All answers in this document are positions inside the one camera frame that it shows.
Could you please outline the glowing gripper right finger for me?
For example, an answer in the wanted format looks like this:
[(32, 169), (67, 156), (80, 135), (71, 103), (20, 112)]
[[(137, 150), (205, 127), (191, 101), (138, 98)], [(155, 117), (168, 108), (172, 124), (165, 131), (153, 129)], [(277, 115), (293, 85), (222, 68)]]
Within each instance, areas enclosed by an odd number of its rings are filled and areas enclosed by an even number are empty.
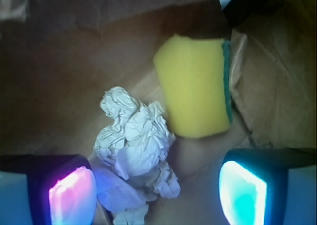
[(315, 225), (314, 148), (232, 149), (219, 173), (219, 196), (231, 225)]

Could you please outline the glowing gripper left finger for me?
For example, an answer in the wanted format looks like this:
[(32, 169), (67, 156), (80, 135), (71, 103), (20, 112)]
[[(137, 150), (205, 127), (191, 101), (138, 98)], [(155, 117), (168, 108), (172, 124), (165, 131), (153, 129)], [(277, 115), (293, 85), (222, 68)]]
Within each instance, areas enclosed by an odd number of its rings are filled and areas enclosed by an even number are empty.
[(2, 155), (2, 225), (90, 225), (97, 205), (88, 160), (75, 155)]

